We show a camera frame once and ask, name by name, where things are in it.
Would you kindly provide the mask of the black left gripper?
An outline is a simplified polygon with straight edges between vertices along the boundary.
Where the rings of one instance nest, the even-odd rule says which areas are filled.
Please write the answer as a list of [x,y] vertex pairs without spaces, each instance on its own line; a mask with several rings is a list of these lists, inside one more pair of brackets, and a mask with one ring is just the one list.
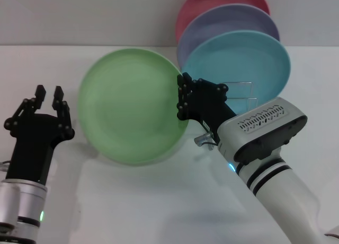
[[75,131],[61,86],[56,86],[52,102],[57,117],[35,114],[46,96],[43,85],[37,86],[34,95],[31,99],[23,99],[13,116],[5,120],[4,128],[16,138],[6,179],[22,179],[45,185],[54,149],[61,142],[74,138]]

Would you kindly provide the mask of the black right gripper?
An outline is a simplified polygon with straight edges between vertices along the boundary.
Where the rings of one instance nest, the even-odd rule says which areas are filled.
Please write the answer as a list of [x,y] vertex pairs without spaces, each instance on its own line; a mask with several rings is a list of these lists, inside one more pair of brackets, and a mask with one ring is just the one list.
[[219,144],[219,126],[236,114],[225,103],[228,86],[204,79],[194,80],[187,72],[177,76],[179,120],[192,119],[209,127],[213,140]]

